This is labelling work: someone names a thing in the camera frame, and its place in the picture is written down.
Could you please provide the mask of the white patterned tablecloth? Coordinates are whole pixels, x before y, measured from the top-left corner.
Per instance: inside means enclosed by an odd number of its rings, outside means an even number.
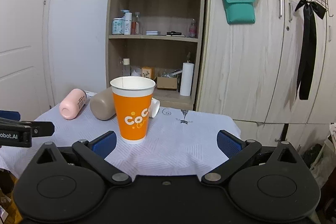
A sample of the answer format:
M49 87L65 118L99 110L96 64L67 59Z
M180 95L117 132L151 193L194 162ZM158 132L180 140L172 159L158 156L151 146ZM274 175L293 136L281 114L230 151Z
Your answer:
M228 160L217 143L220 130L239 138L241 131L226 115L161 107L154 118L129 113L123 122L130 130L147 127L146 136L138 140L122 137L118 118L97 119L89 106L73 120L64 119L55 106L37 118L52 122L51 137L34 138L30 148L2 147L1 168L20 177L41 145L52 141L57 147L69 147L80 139L92 141L107 131L114 131L117 143L106 161L131 178L137 175L202 177Z

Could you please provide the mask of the light blue jar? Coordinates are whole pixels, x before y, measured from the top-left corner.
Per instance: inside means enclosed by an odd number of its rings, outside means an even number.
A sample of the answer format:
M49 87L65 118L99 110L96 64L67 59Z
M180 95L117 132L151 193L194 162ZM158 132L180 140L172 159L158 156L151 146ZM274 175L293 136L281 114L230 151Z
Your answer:
M123 35L124 34L124 18L114 18L112 21L112 35Z

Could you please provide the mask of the orange small box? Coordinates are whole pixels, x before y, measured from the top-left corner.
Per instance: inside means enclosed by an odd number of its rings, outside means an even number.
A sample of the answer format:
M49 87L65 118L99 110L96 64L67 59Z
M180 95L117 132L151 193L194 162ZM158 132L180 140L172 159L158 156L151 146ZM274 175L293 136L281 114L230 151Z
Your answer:
M154 67L142 67L142 77L148 79L154 79L155 76L155 68Z

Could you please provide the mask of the wooden shelf unit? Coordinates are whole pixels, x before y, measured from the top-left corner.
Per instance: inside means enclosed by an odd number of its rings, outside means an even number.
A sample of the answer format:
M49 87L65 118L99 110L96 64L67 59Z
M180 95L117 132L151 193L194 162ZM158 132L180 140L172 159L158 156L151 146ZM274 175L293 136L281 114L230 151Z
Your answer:
M166 77L180 70L183 63L193 63L194 73L190 96L177 90L157 89L154 98L164 107L193 110L197 93L199 62L202 50L206 0L108 0L106 21L106 78L122 76L124 58L131 68L154 67L155 76ZM132 19L140 13L139 35L112 35L112 21L123 18L129 10Z

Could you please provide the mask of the black ribbon bow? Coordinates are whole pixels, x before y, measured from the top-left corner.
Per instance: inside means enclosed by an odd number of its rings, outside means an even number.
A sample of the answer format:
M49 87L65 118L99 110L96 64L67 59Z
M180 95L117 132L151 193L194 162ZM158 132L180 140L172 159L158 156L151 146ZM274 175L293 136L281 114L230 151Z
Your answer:
M300 100L309 99L313 80L315 58L317 50L317 29L315 15L324 19L326 9L317 2L300 0L295 11L303 8L303 37L299 60L296 95Z

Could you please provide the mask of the taupe tumbler cup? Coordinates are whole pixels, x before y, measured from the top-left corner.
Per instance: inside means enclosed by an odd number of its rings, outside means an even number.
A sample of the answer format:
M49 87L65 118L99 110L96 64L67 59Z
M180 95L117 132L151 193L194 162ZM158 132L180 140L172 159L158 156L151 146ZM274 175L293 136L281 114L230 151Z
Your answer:
M116 109L113 101L112 88L109 87L94 95L90 99L90 109L93 115L101 120L106 121L116 115Z

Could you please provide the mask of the light wood wardrobe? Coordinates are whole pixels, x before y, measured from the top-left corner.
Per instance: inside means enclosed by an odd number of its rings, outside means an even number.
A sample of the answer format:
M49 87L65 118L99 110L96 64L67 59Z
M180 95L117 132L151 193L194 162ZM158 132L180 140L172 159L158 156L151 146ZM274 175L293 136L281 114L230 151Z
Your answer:
M230 25L223 1L207 0L197 109L230 116L244 138L273 145L284 137L304 151L329 133L330 121L315 109L329 21L316 21L313 82L308 100L301 100L296 80L303 12L295 8L298 2L255 0L255 23Z

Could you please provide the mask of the clear bottle beige cap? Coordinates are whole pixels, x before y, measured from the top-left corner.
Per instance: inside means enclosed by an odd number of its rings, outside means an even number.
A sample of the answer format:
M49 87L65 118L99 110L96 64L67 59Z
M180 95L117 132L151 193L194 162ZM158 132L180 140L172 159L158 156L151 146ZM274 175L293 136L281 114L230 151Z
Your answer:
M122 75L130 76L130 58L124 58L122 64L123 64Z

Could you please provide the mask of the white paper towel roll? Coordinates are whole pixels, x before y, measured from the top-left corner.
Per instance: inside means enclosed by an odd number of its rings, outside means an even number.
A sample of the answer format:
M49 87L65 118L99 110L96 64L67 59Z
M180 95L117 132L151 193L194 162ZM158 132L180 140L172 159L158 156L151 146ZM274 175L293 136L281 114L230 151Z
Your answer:
M194 64L183 63L181 86L179 92L181 96L190 96L193 81L193 73L194 73Z

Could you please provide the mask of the brown cardboard box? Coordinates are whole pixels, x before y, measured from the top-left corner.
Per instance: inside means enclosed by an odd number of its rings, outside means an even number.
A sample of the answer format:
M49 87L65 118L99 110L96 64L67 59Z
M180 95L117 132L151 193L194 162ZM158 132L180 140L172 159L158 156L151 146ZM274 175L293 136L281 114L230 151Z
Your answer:
M157 89L177 90L177 85L176 77L157 77Z

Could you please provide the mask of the white green-print paper cup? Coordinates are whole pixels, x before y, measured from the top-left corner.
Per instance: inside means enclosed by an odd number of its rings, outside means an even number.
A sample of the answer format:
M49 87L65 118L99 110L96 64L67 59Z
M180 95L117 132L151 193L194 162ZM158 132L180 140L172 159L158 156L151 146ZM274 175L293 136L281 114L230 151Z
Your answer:
M156 115L159 112L159 108L160 108L160 101L155 99L155 98L152 98L151 99L151 104L150 104L150 107L149 107L149 117L150 118L155 118Z

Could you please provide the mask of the white door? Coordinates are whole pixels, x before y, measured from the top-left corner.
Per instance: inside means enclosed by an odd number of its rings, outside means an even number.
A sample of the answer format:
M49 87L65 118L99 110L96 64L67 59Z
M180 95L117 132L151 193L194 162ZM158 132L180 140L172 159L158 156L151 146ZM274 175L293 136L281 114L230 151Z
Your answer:
M32 121L49 110L43 63L44 0L1 0L1 109Z

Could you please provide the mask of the orange paper cup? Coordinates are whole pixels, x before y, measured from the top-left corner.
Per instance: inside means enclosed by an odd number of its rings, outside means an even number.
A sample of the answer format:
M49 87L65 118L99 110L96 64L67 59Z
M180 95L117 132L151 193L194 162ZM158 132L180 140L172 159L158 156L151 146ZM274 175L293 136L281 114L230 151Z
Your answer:
M122 76L111 80L110 84L122 139L130 144L143 142L155 82L145 77Z

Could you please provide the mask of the white lotion bottle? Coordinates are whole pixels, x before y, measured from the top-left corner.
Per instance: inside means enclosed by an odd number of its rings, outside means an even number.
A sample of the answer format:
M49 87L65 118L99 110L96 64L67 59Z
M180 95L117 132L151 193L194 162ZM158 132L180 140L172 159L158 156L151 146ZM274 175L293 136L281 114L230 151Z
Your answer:
M132 13L129 10L122 10L123 13L123 19L124 19L124 35L130 35L131 34L131 22L132 22Z

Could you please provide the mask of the pink tumbler bottle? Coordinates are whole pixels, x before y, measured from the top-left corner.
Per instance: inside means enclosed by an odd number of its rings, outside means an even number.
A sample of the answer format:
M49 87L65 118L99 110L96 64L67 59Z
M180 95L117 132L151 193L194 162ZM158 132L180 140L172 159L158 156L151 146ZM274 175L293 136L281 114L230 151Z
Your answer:
M86 102L87 95L85 91L81 89L71 90L59 105L61 116L66 120L75 119Z

